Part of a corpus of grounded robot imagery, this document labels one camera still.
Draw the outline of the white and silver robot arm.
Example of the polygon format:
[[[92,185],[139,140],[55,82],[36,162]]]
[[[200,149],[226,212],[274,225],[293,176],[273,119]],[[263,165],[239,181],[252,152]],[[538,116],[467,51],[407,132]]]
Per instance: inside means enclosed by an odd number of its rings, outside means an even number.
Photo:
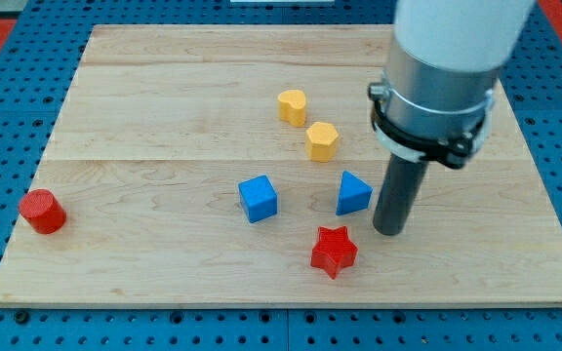
[[[493,90],[535,0],[399,0],[372,125],[392,155],[462,168],[491,130]]]

